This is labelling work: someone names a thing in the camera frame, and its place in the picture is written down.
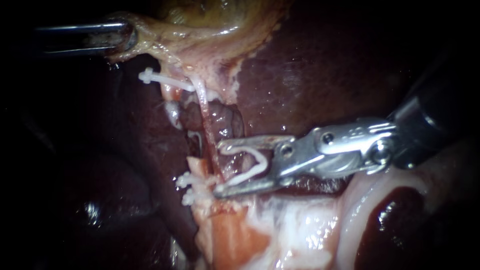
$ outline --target clip applier jaw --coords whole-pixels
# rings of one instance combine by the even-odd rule
[[[225,199],[271,192],[305,174],[328,180],[360,171],[380,172],[388,168],[395,153],[395,129],[381,118],[359,118],[353,123],[316,127],[301,138],[264,135],[221,141],[219,150],[250,146],[273,150],[273,158],[265,177],[217,185],[213,194]]]

